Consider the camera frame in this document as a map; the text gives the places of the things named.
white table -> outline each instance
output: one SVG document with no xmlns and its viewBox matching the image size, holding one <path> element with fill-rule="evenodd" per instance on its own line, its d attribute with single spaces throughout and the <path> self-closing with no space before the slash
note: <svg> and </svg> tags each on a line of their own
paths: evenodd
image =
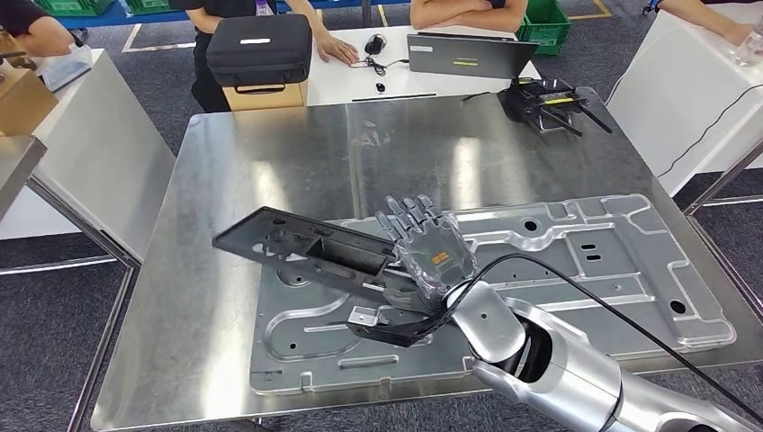
<svg viewBox="0 0 763 432">
<path fill-rule="evenodd" d="M 453 26 L 429 29 L 428 32 L 470 34 L 476 36 L 513 37 L 512 33 L 486 31 L 469 27 Z M 375 29 L 353 29 L 332 31 L 337 38 L 354 45 L 361 59 L 365 57 L 365 43 L 375 33 L 384 35 L 387 46 L 374 59 L 387 65 L 395 60 L 408 58 L 406 36 L 416 33 L 413 27 L 380 27 Z M 522 77 L 540 78 L 540 74 L 528 63 Z M 307 105 L 350 104 L 358 99 L 404 97 L 415 95 L 453 96 L 474 95 L 482 92 L 498 92 L 509 85 L 506 79 L 482 78 L 475 76 L 453 76 L 411 72 L 407 64 L 398 63 L 387 69 L 386 76 L 378 76 L 372 67 L 349 68 L 336 59 L 324 63 L 313 50 L 310 67 L 310 85 Z M 376 91 L 376 83 L 382 83 L 386 91 Z"/>
<path fill-rule="evenodd" d="M 34 131 L 48 148 L 34 177 L 142 261 L 175 157 L 108 54 L 94 49 L 93 61 Z M 0 220 L 0 239 L 76 231 L 29 188 Z"/>
<path fill-rule="evenodd" d="M 712 6 L 740 23 L 763 15 L 763 2 Z M 763 65 L 739 67 L 734 47 L 709 31 L 661 12 L 607 106 L 658 176 L 721 111 L 763 83 Z M 723 171 L 763 137 L 763 88 L 749 91 L 660 178 L 674 195 L 696 173 Z M 763 167 L 763 157 L 750 167 Z"/>
</svg>

green plastic bin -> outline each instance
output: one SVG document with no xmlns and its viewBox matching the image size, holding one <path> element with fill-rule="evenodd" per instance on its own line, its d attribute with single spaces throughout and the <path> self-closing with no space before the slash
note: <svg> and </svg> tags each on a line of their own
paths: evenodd
<svg viewBox="0 0 763 432">
<path fill-rule="evenodd" d="M 516 36 L 521 41 L 539 43 L 535 54 L 555 56 L 569 31 L 570 20 L 558 0 L 530 0 Z"/>
<path fill-rule="evenodd" d="M 127 6 L 130 12 L 136 15 L 159 14 L 173 10 L 169 7 L 169 0 L 127 0 Z"/>
<path fill-rule="evenodd" d="M 113 0 L 35 0 L 42 10 L 53 16 L 96 16 L 102 14 L 112 2 Z"/>
</svg>

robot finger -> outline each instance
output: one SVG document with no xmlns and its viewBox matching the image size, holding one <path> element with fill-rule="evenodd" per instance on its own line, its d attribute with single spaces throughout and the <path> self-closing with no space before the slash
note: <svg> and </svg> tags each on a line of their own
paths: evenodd
<svg viewBox="0 0 763 432">
<path fill-rule="evenodd" d="M 418 197 L 421 206 L 424 207 L 426 214 L 435 221 L 435 224 L 443 218 L 443 212 L 437 207 L 428 196 L 421 194 Z"/>
<path fill-rule="evenodd" d="M 394 198 L 388 195 L 386 199 L 387 199 L 387 205 L 390 206 L 390 210 L 392 210 L 392 214 L 395 216 L 395 219 L 399 222 L 403 230 L 408 231 L 411 228 L 413 228 L 413 224 L 411 223 L 410 218 L 408 217 L 408 214 L 405 211 L 403 211 L 403 209 L 400 207 L 399 202 L 397 202 L 397 200 L 395 200 Z"/>
<path fill-rule="evenodd" d="M 418 204 L 416 204 L 416 202 L 410 198 L 404 199 L 403 204 L 405 204 L 410 218 L 417 224 L 417 227 L 419 229 L 423 229 L 423 223 L 426 220 L 426 216 L 424 216 L 424 213 L 418 207 Z"/>
<path fill-rule="evenodd" d="M 397 226 L 393 224 L 393 220 L 387 217 L 386 214 L 384 214 L 383 211 L 377 211 L 376 214 L 376 221 L 379 222 L 379 225 L 381 226 L 381 229 L 384 230 L 384 232 L 387 233 L 387 236 L 394 242 L 397 242 L 398 240 L 403 238 L 403 235 L 407 235 L 405 230 L 402 231 L 402 233 L 398 230 L 399 224 Z"/>
</svg>

person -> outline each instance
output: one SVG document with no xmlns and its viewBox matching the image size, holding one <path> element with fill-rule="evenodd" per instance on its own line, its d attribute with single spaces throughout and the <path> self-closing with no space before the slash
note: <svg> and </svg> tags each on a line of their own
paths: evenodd
<svg viewBox="0 0 763 432">
<path fill-rule="evenodd" d="M 758 0 L 704 0 L 704 2 L 700 0 L 662 0 L 657 6 L 660 10 L 721 36 L 731 45 L 739 46 L 752 32 L 752 25 L 735 22 L 707 7 L 707 5 L 754 3 L 756 1 Z"/>
<path fill-rule="evenodd" d="M 74 37 L 32 0 L 0 0 L 3 27 L 32 57 L 63 56 Z"/>
<path fill-rule="evenodd" d="M 207 65 L 207 48 L 223 18 L 255 15 L 255 0 L 169 0 L 169 4 L 174 9 L 185 10 L 196 26 L 196 48 L 193 50 L 196 81 L 191 87 L 193 97 L 207 113 L 230 111 L 228 100 Z M 296 14 L 308 18 L 318 54 L 323 61 L 329 61 L 329 57 L 347 65 L 358 61 L 357 49 L 331 36 L 308 0 L 286 0 L 286 4 Z"/>
<path fill-rule="evenodd" d="M 411 0 L 413 28 L 465 25 L 485 30 L 516 32 L 527 0 Z"/>
</svg>

white label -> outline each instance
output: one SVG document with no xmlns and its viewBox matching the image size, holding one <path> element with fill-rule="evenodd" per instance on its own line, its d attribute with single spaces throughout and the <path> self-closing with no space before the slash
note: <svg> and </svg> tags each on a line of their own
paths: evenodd
<svg viewBox="0 0 763 432">
<path fill-rule="evenodd" d="M 264 39 L 242 39 L 241 45 L 249 45 L 252 43 L 270 43 L 270 38 L 264 38 Z"/>
<path fill-rule="evenodd" d="M 411 45 L 409 48 L 411 51 L 417 51 L 417 52 L 432 52 L 432 47 L 424 47 L 422 45 Z"/>
</svg>

